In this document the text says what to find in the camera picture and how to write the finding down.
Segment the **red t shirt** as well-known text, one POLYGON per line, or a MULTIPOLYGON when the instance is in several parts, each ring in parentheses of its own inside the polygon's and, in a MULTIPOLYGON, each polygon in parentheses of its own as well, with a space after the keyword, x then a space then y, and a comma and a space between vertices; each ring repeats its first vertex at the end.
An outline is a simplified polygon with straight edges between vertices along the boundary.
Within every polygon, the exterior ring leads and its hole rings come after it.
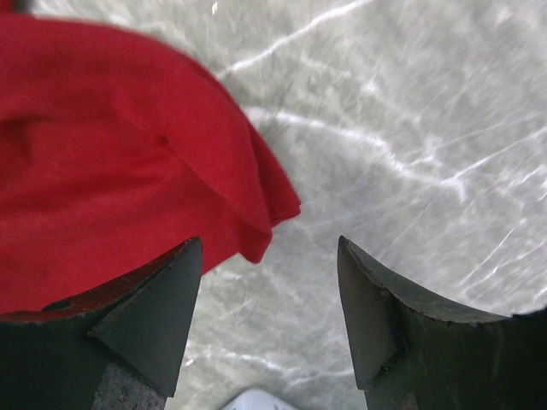
POLYGON ((300 200, 202 65, 113 26, 1 9, 1 309, 39 309, 191 237, 260 261, 300 200))

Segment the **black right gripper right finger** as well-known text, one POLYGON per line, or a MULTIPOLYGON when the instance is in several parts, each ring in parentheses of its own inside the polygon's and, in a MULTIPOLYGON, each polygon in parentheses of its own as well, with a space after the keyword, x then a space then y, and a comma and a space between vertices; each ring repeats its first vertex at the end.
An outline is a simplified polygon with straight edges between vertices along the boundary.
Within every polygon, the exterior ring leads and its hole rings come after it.
POLYGON ((543 409, 546 312, 463 305, 338 240, 356 385, 370 409, 543 409))

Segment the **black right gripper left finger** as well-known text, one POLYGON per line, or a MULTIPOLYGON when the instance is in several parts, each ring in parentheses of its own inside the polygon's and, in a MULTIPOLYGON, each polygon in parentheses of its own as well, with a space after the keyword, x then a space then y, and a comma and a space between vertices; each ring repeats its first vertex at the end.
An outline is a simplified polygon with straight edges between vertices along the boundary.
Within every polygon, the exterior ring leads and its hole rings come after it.
POLYGON ((1 317, 4 409, 162 409, 174 395, 203 272, 191 238, 39 311, 1 317))

